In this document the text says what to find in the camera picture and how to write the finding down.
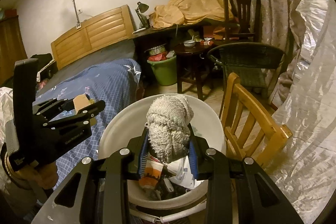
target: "wooden stool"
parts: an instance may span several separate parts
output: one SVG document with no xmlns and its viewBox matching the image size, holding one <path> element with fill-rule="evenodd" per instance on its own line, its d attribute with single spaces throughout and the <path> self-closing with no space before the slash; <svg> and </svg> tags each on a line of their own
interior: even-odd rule
<svg viewBox="0 0 336 224">
<path fill-rule="evenodd" d="M 212 79 L 210 76 L 210 66 L 206 53 L 211 46 L 205 46 L 196 42 L 194 47 L 186 47 L 184 44 L 179 44 L 174 48 L 177 61 L 177 93 L 182 93 L 182 82 L 196 85 L 197 97 L 203 100 L 202 87 L 207 78 L 210 78 L 213 88 Z M 201 66 L 204 66 L 206 71 L 202 74 Z"/>
</svg>

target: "blue checkered blanket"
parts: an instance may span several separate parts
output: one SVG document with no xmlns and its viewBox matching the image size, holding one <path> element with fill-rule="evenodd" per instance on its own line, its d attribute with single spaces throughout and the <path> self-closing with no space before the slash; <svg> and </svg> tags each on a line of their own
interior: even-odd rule
<svg viewBox="0 0 336 224">
<path fill-rule="evenodd" d="M 140 78 L 140 66 L 133 59 L 117 59 L 93 65 L 79 74 L 61 82 L 36 98 L 36 103 L 57 98 L 72 99 L 87 94 L 95 101 L 104 100 L 105 109 L 96 116 L 97 123 L 91 127 L 92 136 L 57 160 L 59 179 L 56 187 L 84 157 L 98 159 L 98 146 L 101 135 L 122 109 L 135 102 L 135 93 Z M 64 111 L 55 119 L 75 114 L 75 110 Z"/>
</svg>

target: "sleeve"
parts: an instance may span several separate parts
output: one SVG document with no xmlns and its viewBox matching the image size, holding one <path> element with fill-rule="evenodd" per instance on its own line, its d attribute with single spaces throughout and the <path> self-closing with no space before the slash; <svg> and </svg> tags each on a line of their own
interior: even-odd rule
<svg viewBox="0 0 336 224">
<path fill-rule="evenodd" d="M 1 149 L 0 164 L 0 191 L 14 213 L 23 217 L 29 213 L 36 204 L 37 198 L 29 182 L 11 176 L 8 172 L 7 154 L 5 145 Z"/>
</svg>

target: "metal screw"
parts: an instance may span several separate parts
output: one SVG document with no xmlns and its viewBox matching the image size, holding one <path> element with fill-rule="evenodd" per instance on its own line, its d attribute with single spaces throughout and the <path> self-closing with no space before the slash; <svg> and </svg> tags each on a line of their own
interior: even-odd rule
<svg viewBox="0 0 336 224">
<path fill-rule="evenodd" d="M 206 153 L 207 153 L 208 155 L 213 156 L 213 155 L 216 153 L 216 149 L 208 148 L 207 151 L 206 151 Z"/>
<path fill-rule="evenodd" d="M 253 163 L 254 163 L 254 160 L 253 160 L 252 158 L 248 157 L 248 158 L 245 158 L 245 159 L 244 159 L 244 162 L 245 162 L 246 164 L 253 164 Z"/>
<path fill-rule="evenodd" d="M 82 163 L 83 164 L 89 164 L 91 162 L 91 158 L 90 157 L 85 157 L 82 159 Z"/>
<path fill-rule="evenodd" d="M 121 155 L 128 155 L 129 154 L 129 149 L 128 148 L 120 149 L 119 153 Z"/>
</svg>

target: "bed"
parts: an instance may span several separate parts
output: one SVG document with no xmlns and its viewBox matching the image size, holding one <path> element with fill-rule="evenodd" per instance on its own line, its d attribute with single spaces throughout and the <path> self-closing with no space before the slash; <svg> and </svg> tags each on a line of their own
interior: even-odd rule
<svg viewBox="0 0 336 224">
<path fill-rule="evenodd" d="M 116 19 L 117 23 L 111 20 L 116 14 L 119 14 Z M 54 41 L 52 43 L 53 56 L 57 61 L 59 71 L 43 89 L 38 91 L 35 101 L 36 104 L 55 97 L 58 100 L 74 98 L 85 93 L 94 101 L 104 100 L 106 103 L 105 110 L 96 117 L 97 123 L 91 127 L 92 136 L 57 160 L 59 180 L 56 187 L 83 157 L 90 156 L 98 159 L 98 145 L 105 127 L 118 112 L 136 101 L 141 69 L 133 59 L 134 43 L 127 39 L 128 34 L 131 34 L 130 31 L 133 30 L 133 27 L 129 29 L 130 26 L 124 24 L 124 18 L 130 17 L 128 7 L 127 9 L 125 7 L 116 8 L 96 17 L 91 18 L 90 22 L 85 21 L 87 24 L 84 22 L 82 28 L 83 26 L 86 28 L 85 32 L 96 29 L 94 36 L 109 39 L 103 38 L 104 43 L 99 47 L 94 47 L 95 44 L 92 43 L 91 49 L 84 48 L 88 51 L 78 51 L 86 42 L 78 42 L 79 46 L 72 43 L 74 50 L 71 54 L 69 54 L 71 48 L 64 47 L 64 45 L 69 45 L 69 41 L 73 41 L 71 36 L 78 36 L 76 33 L 84 32 L 83 30 L 69 30 Z M 116 24 L 122 27 L 116 30 L 114 29 Z M 94 36 L 91 33 L 88 37 L 90 39 Z M 55 119 L 74 114 L 74 110 L 64 111 Z"/>
</svg>

